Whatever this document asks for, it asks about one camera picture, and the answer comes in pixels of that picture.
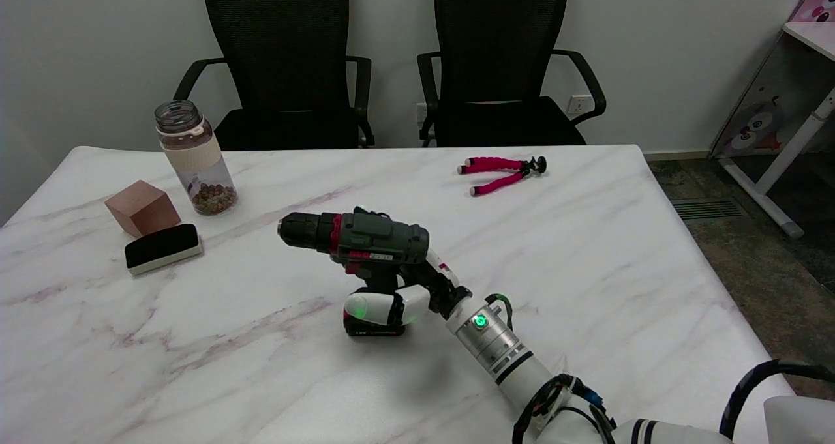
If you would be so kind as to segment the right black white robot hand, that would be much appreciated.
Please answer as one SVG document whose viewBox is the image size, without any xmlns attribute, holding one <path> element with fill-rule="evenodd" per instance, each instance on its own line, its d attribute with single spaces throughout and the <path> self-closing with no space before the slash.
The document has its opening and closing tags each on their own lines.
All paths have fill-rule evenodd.
<svg viewBox="0 0 835 444">
<path fill-rule="evenodd" d="M 429 230 L 355 207 L 342 213 L 332 259 L 364 285 L 343 304 L 349 335 L 400 335 L 427 312 L 447 319 L 472 297 L 430 248 Z"/>
</svg>

